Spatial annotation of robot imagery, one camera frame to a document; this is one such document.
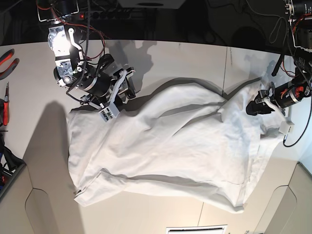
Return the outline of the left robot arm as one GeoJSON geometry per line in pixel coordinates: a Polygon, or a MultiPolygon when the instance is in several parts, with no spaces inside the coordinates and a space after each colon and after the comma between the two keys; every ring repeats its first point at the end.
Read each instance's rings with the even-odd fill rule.
{"type": "Polygon", "coordinates": [[[291,80],[278,87],[271,83],[269,89],[258,91],[246,107],[251,116],[283,112],[312,96],[312,2],[286,0],[284,4],[288,17],[284,46],[272,76],[282,69],[291,80]]]}

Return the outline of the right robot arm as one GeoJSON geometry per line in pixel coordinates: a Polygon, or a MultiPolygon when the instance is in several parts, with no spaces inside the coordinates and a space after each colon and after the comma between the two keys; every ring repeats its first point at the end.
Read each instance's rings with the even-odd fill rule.
{"type": "Polygon", "coordinates": [[[129,82],[133,67],[106,73],[115,60],[105,52],[105,34],[91,25],[91,1],[38,0],[36,7],[39,21],[50,23],[47,41],[55,55],[54,78],[67,96],[100,110],[136,97],[129,82]]]}

